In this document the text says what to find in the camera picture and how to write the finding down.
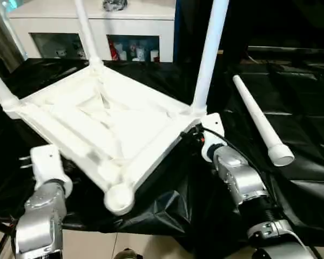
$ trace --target floor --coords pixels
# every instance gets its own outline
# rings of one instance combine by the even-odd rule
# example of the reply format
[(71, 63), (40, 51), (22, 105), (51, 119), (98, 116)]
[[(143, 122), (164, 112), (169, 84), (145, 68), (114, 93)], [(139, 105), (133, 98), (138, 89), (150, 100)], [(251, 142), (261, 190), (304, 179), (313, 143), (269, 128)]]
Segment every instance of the floor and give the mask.
[[(132, 248), (144, 259), (192, 259), (172, 237), (137, 234), (102, 234), (64, 230), (63, 258), (112, 259), (125, 248)], [(319, 249), (324, 258), (324, 248)], [(243, 248), (227, 259), (251, 259), (253, 249)], [(14, 259), (7, 244), (0, 259)]]

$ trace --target black table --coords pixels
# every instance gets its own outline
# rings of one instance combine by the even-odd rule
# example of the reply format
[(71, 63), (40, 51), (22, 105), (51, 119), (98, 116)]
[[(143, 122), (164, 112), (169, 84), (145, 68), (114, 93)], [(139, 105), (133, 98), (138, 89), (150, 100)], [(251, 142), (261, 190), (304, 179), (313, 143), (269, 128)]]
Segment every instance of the black table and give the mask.
[[(29, 59), (6, 80), (18, 97), (46, 87), (83, 68), (82, 60)], [(197, 69), (189, 65), (105, 62), (108, 67), (187, 104), (192, 102)], [(219, 112), (226, 137), (261, 170), (270, 193), (307, 244), (324, 246), (324, 70), (276, 65), (241, 65), (240, 72), (268, 119), (296, 155), (274, 167), (231, 81), (215, 69), (208, 111)], [(32, 194), (32, 170), (19, 157), (45, 142), (0, 107), (0, 223), (15, 222)], [(84, 231), (172, 235), (196, 253), (227, 255), (246, 243), (240, 216), (221, 181), (184, 139), (136, 193), (127, 215), (116, 217), (103, 205), (103, 193), (71, 161), (64, 169), (74, 187), (67, 199), (64, 228)]]

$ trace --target white plastic pipe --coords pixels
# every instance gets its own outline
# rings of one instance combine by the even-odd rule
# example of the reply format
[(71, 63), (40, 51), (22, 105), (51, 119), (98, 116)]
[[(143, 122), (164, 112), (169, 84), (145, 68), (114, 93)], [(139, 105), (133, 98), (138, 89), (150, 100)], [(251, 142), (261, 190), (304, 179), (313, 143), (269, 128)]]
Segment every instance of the white plastic pipe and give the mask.
[(0, 104), (4, 111), (10, 111), (19, 105), (19, 99), (11, 93), (8, 87), (0, 78)]
[(206, 111), (206, 100), (221, 40), (229, 0), (214, 0), (201, 57), (192, 108)]
[(85, 47), (87, 49), (87, 54), (89, 55), (88, 58), (90, 65), (102, 64), (102, 61), (97, 54), (95, 40), (91, 32), (90, 23), (86, 15), (83, 0), (75, 0), (75, 4), (77, 8), (78, 20), (85, 39)]
[(248, 109), (265, 145), (268, 148), (268, 155), (275, 166), (287, 166), (294, 161), (294, 155), (288, 146), (282, 143), (281, 139), (266, 119), (244, 82), (238, 75), (233, 81)]

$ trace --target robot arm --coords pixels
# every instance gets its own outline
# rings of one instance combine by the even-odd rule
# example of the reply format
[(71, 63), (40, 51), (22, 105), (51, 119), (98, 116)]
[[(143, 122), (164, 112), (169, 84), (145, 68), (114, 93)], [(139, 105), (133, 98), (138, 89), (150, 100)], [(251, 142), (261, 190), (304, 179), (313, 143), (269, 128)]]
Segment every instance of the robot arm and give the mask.
[(313, 258), (280, 213), (258, 172), (243, 155), (216, 137), (224, 133), (219, 124), (218, 114), (201, 120), (202, 127), (207, 128), (202, 155), (214, 164), (231, 193), (245, 223), (250, 245), (257, 248), (253, 258)]
[(56, 146), (35, 147), (30, 154), (36, 185), (17, 224), (16, 258), (62, 258), (62, 220), (72, 181), (63, 172)]

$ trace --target pipe end cap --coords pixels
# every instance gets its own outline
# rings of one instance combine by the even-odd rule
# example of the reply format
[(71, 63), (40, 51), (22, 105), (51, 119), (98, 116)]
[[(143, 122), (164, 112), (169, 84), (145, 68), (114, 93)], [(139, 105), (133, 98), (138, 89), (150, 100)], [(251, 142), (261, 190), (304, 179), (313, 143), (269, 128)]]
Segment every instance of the pipe end cap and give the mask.
[(278, 144), (268, 149), (268, 155), (274, 166), (287, 166), (295, 160), (295, 156), (285, 144)]

